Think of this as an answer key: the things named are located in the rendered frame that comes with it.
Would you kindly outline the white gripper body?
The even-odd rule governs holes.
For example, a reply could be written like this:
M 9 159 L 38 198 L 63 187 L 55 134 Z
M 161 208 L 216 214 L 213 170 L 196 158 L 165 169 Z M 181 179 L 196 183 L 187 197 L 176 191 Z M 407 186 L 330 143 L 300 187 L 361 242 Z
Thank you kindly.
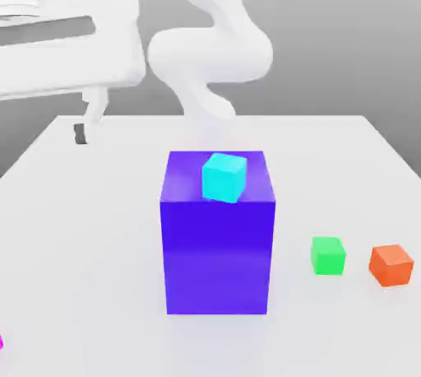
M 0 46 L 0 100 L 135 86 L 146 73 L 138 0 L 41 0 L 40 22 L 89 17 L 90 35 Z

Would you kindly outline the small cyan cube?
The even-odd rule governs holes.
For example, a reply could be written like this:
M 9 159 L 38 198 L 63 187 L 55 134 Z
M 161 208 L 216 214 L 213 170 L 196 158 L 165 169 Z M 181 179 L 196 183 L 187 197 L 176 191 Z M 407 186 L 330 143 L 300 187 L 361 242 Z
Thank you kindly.
M 246 186 L 247 167 L 246 157 L 213 153 L 201 169 L 202 197 L 236 203 Z

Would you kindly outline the small green cube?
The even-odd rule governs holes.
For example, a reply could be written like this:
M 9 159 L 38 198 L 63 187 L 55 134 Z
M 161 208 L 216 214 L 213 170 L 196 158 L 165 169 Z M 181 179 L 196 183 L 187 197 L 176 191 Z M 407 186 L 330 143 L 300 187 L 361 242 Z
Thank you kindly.
M 315 236 L 312 238 L 311 263 L 316 275 L 342 275 L 345 259 L 345 248 L 339 237 Z

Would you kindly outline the small orange cube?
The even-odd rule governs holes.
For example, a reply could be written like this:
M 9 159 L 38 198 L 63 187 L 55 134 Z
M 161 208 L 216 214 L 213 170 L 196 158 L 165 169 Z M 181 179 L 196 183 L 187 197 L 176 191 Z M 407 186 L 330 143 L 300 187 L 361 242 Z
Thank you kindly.
M 372 248 L 368 270 L 383 287 L 408 284 L 413 267 L 414 260 L 400 244 Z

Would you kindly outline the large purple box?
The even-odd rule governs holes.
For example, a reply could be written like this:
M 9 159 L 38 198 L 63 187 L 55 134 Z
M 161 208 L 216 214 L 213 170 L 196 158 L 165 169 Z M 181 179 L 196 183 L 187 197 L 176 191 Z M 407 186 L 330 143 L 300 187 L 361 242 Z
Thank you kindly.
M 171 151 L 160 196 L 168 314 L 265 314 L 271 273 L 275 193 L 261 151 L 248 160 L 236 203 L 206 200 L 208 151 Z

